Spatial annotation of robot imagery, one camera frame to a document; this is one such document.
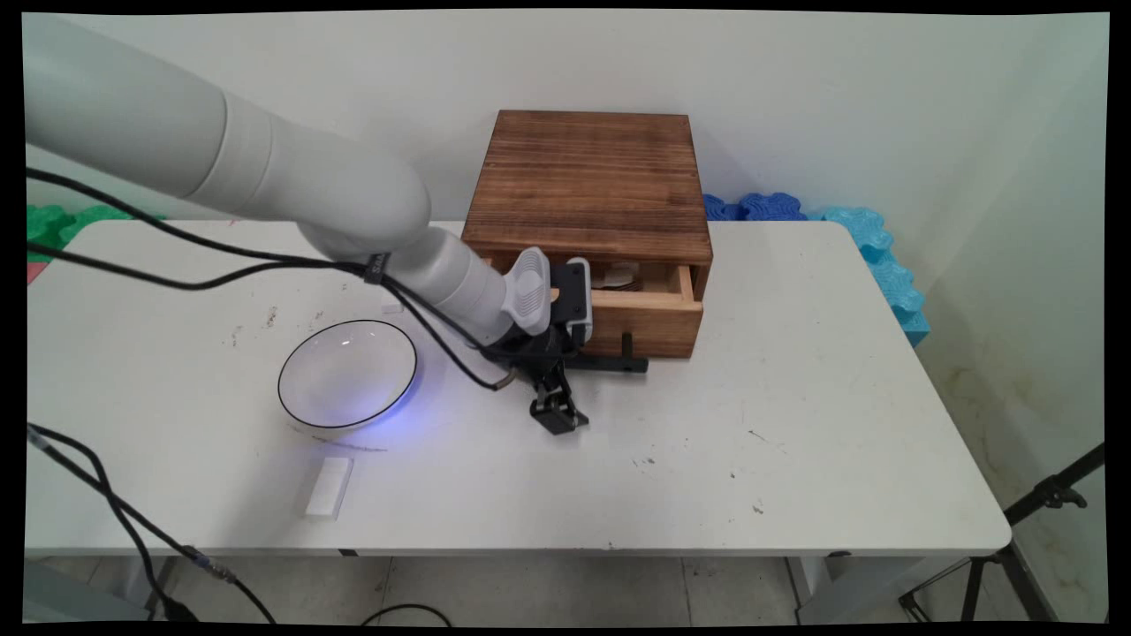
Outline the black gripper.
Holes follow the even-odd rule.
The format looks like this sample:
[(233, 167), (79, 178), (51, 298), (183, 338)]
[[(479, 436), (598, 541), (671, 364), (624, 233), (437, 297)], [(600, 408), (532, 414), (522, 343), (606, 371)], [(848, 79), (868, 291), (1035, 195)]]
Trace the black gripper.
[(589, 424), (589, 418), (575, 404), (563, 361), (580, 350), (573, 332), (566, 329), (563, 323), (550, 323), (549, 329), (537, 335), (516, 325), (486, 345), (483, 356), (498, 366), (516, 367), (532, 379), (535, 390), (529, 409), (532, 418), (550, 435), (568, 435)]

